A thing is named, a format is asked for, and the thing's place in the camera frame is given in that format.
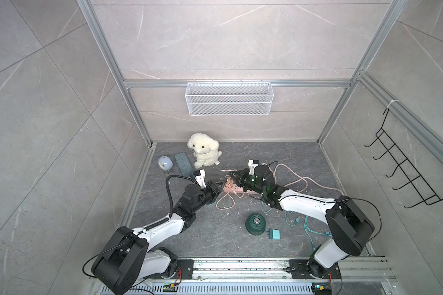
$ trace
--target teal charger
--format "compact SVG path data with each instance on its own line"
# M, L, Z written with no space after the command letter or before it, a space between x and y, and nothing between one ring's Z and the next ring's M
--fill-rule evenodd
M269 239L270 240L280 240L281 239L281 232L279 232L278 229L270 229L269 230Z

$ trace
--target aluminum rail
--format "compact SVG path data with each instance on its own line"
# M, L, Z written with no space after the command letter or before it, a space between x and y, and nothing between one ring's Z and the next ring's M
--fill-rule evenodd
M187 258L194 260L192 280L206 281L279 281L293 280L286 273L290 259L308 257L207 257ZM348 257L338 262L343 281L395 282L396 277L385 257ZM306 277L303 282L323 282Z
M148 130L146 129L146 126L142 121L141 114L139 113L138 108L136 107L136 103L131 97L130 92L123 85L123 76L120 72L120 69L118 68L117 61L115 60L115 57L110 50L110 46L108 45L107 39L103 34L97 17L95 16L95 11L92 7L92 4L90 3L90 0L77 0L77 3L79 4L80 10L82 11L85 20L89 25L90 31L94 35L95 41L100 48L103 58L107 62L108 68L110 69L110 72L114 77L117 86L121 94L123 95L126 104L128 105L128 108L130 109L131 115L136 121L136 125L141 133L141 136L146 142L146 145L148 147L151 146L151 139L149 137Z
M269 82L272 87L349 87L348 79L173 79L173 80L126 80L126 88L186 87L187 83L252 83Z

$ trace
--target dark gray floor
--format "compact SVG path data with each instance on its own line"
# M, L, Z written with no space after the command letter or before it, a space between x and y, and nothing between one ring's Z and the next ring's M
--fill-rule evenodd
M337 187L331 170L317 143L220 143L220 164L204 167L206 180L223 178L227 173L221 169L242 169L247 167L249 159L261 162L278 161L292 168L297 174L309 176L324 186ZM141 227L159 218L169 211L169 202L164 186L166 176L157 166L160 156L167 155L174 161L174 155L185 152L193 164L195 158L185 143L159 143L151 162L143 192L137 203L131 227ZM276 174L278 183L284 185L297 178L288 169L281 167ZM171 192L174 202L178 200L185 186L189 184L183 179L171 180ZM305 184L299 182L292 185L292 189L300 190ZM339 193L309 184L307 194L321 197L338 197ZM281 232L279 241L269 240L268 234L252 236L247 233L244 222L254 212L261 212L261 202L245 195L235 198L234 208L218 210L215 207L203 207L197 212L194 224L185 232L173 236L158 246L165 246L179 257L191 256L310 256L312 246L305 233L301 221L295 226L285 222L285 212L272 209L263 213L266 218L266 228L276 228ZM219 203L220 207L230 207L229 197ZM295 220L298 214L287 214L289 222ZM328 230L327 225L308 219L309 227L318 232ZM311 234L316 247L324 243L327 236Z

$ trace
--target zip tie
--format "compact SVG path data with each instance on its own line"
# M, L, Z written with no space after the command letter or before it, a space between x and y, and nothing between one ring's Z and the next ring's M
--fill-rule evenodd
M400 102L400 100L391 100L391 102L390 102L385 108L386 108L386 109L389 109L389 106L390 106L393 102Z

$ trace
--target white plush puppy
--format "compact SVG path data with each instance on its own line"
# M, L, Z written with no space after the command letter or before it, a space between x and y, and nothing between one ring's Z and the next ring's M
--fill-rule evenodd
M218 150L218 141L207 134L195 133L187 142L189 149L194 149L194 157L197 159L194 166L199 169L202 166L212 166L222 154Z

